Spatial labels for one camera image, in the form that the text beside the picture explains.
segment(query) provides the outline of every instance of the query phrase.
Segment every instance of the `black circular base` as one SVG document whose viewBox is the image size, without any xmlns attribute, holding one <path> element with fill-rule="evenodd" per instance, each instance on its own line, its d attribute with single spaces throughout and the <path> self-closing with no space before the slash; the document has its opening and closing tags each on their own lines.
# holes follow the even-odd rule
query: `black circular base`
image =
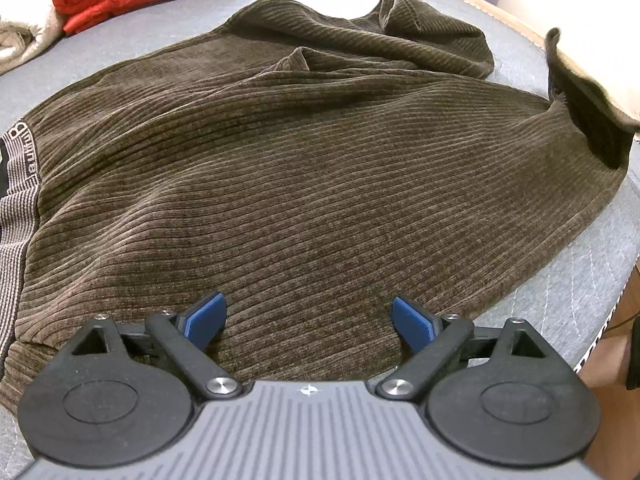
<svg viewBox="0 0 640 480">
<path fill-rule="evenodd" d="M 425 414 L 440 436 L 473 458 L 507 467 L 553 466 L 588 448 L 599 409 L 577 376 L 540 377 L 524 364 L 515 371 L 488 365 L 460 370 L 434 387 Z"/>
<path fill-rule="evenodd" d="M 26 389 L 18 421 L 36 455 L 114 467 L 152 455 L 187 425 L 193 403 L 164 370 L 104 355 L 75 357 Z"/>
</svg>

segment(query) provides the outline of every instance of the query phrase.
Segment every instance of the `gray mattress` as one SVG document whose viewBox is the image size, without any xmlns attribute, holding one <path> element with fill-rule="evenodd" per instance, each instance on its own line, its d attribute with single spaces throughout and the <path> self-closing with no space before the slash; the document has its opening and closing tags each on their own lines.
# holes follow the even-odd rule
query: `gray mattress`
<svg viewBox="0 0 640 480">
<path fill-rule="evenodd" d="M 65 38 L 39 58 L 0 76 L 0 128 L 7 129 L 70 83 L 131 57 L 148 54 L 223 23 L 254 0 L 175 0 L 141 9 Z M 352 18 L 378 0 L 298 0 L 319 12 Z M 544 53 L 528 39 L 462 0 L 425 0 L 481 28 L 495 56 L 489 80 L 546 97 Z M 578 370 L 609 322 L 640 252 L 640 146 L 629 172 L 600 216 L 546 267 L 477 320 L 502 326 L 526 318 Z M 13 417 L 0 410 L 0 480 L 30 460 Z"/>
</svg>

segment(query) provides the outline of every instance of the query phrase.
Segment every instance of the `white blanket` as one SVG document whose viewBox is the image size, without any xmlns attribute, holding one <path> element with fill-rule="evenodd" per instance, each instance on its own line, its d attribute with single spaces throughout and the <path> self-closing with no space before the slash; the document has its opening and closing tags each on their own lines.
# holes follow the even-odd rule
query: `white blanket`
<svg viewBox="0 0 640 480">
<path fill-rule="evenodd" d="M 63 24 L 51 0 L 0 0 L 0 74 L 40 54 Z"/>
</svg>

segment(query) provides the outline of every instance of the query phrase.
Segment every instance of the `brown corduroy garment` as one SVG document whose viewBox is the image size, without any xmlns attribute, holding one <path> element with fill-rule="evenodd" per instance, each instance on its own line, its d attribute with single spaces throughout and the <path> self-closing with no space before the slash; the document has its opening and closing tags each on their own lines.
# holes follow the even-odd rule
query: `brown corduroy garment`
<svg viewBox="0 0 640 480">
<path fill-rule="evenodd" d="M 1 402 L 87 317 L 140 321 L 215 289 L 229 318 L 212 355 L 241 380 L 397 364 L 396 294 L 483 311 L 626 172 L 637 125 L 557 42 L 550 103 L 482 80 L 483 33 L 419 0 L 356 20 L 260 0 L 48 99 L 24 118 L 40 225 Z"/>
</svg>

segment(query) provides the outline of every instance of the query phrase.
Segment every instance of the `white wall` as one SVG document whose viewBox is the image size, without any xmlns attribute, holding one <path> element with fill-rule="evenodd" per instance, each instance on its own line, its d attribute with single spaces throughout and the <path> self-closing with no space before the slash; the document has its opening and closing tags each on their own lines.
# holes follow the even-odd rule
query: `white wall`
<svg viewBox="0 0 640 480">
<path fill-rule="evenodd" d="M 640 116 L 640 0 L 499 0 L 498 7 L 559 47 L 636 118 Z"/>
</svg>

